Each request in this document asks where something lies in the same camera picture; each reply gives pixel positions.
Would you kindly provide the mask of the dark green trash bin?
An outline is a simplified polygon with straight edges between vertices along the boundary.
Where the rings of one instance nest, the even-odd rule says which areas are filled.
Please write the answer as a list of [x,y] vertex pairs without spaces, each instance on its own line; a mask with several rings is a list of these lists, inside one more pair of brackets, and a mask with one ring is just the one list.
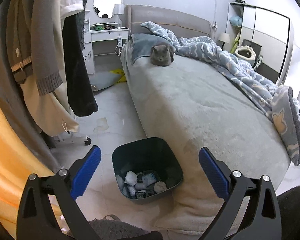
[[[117,147],[112,154],[115,178],[121,194],[132,202],[146,203],[166,195],[183,181],[183,171],[168,143],[151,137]],[[125,177],[128,171],[138,176],[134,186],[138,198],[130,198]],[[146,186],[141,177],[154,173],[157,182]]]

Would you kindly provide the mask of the white crumpled sock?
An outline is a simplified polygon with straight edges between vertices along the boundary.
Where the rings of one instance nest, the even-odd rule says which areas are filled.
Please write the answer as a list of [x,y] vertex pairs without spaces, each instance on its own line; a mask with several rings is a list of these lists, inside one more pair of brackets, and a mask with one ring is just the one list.
[[132,172],[128,171],[125,177],[125,183],[129,186],[135,186],[138,182],[138,176]]

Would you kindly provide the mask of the blue white tissue pack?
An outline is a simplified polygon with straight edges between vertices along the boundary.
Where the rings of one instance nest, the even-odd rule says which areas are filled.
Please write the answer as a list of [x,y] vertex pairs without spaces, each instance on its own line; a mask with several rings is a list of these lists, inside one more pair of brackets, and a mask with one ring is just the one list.
[[141,177],[141,180],[146,186],[152,185],[157,182],[157,178],[153,172],[143,175]]

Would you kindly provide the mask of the beige hanging coat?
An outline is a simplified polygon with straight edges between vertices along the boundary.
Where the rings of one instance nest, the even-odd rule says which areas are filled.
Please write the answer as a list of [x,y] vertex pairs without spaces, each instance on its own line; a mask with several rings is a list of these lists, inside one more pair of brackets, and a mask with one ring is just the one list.
[[24,101],[39,128],[49,136],[77,132],[68,102],[62,28],[83,11],[83,0],[34,0],[31,17],[33,74],[21,84]]

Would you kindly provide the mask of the grey bed with headboard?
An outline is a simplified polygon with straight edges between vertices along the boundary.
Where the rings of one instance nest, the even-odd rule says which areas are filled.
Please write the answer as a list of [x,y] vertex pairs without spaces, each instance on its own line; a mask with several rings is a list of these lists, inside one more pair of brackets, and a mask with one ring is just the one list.
[[155,224],[166,239],[198,239],[221,208],[198,160],[202,147],[246,177],[268,175],[278,188],[289,165],[272,122],[213,66],[175,56],[168,67],[121,55],[128,87],[144,132],[164,139],[183,170],[173,189],[173,209]]

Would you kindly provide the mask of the grey floor cushion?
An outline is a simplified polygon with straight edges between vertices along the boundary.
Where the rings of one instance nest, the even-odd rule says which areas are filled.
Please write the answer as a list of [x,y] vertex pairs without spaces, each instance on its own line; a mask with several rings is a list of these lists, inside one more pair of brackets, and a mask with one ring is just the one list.
[[111,87],[119,79],[121,79],[121,75],[112,72],[97,72],[89,76],[90,85],[94,92]]

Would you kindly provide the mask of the blue cloud pattern blanket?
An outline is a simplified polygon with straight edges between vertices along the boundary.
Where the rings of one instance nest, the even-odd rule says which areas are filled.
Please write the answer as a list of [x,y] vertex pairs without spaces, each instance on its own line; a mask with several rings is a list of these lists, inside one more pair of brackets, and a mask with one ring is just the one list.
[[175,53],[203,61],[215,67],[224,77],[238,85],[239,89],[272,121],[291,162],[300,164],[300,116],[299,103],[289,86],[275,83],[255,72],[250,63],[222,50],[207,36],[177,38],[175,34],[151,21],[141,24],[151,33],[167,39]]

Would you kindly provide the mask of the white cat bed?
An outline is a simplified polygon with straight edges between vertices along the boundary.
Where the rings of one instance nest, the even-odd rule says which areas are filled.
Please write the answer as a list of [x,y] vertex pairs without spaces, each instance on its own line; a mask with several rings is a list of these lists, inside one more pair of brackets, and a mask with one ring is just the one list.
[[240,46],[235,50],[238,59],[242,59],[254,66],[256,62],[256,53],[250,46]]

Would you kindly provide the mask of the grey cat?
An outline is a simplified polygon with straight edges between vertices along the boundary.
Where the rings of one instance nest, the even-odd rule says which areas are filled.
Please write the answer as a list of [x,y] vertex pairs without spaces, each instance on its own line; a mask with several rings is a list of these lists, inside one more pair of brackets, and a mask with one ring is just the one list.
[[155,66],[167,67],[174,61],[174,48],[165,43],[153,46],[150,60]]

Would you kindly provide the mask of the blue grey pillow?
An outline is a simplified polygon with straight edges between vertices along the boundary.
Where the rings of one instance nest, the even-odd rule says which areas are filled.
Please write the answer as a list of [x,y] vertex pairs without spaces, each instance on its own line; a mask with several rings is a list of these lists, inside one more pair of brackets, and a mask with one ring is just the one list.
[[157,46],[159,44],[172,45],[166,38],[152,34],[132,34],[130,40],[132,48],[132,63],[141,57],[150,57],[151,48],[153,46]]

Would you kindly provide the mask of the bedside table lamp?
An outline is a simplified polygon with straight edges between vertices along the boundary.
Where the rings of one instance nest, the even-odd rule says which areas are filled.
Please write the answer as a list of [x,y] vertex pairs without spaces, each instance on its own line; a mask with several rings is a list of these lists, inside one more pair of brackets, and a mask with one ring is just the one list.
[[228,33],[221,33],[218,37],[218,41],[222,43],[221,48],[224,49],[224,46],[230,43],[230,35]]

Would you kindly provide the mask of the white vanity dresser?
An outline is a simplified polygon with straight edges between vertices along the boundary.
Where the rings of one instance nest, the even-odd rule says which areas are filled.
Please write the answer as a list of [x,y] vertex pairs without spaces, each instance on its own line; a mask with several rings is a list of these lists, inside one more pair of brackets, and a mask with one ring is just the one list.
[[119,55],[130,30],[122,26],[120,16],[124,14],[125,5],[115,4],[111,18],[93,18],[96,12],[93,2],[88,2],[84,25],[83,58],[89,76],[96,72],[95,59],[97,57]]

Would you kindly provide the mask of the white black wardrobe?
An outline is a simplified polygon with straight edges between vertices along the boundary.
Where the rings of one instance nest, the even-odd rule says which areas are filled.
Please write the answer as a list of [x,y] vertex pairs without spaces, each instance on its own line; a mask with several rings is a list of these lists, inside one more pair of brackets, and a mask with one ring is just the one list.
[[292,57],[294,30],[289,17],[262,7],[230,2],[225,33],[227,51],[258,45],[256,71],[274,83],[284,80]]

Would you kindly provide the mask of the grey knit sweater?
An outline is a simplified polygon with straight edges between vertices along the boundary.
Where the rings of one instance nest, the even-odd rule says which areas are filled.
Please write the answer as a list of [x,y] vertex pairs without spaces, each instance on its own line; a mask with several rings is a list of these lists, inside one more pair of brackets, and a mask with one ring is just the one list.
[[39,95],[62,84],[53,32],[55,0],[10,0],[6,49],[14,79],[24,83],[34,76]]

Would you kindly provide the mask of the round vanity mirror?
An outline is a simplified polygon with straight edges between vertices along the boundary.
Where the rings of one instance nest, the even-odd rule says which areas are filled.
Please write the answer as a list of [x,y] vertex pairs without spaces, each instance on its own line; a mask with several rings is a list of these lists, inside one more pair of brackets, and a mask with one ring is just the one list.
[[112,18],[116,4],[122,4],[123,0],[93,0],[93,8],[99,18]]

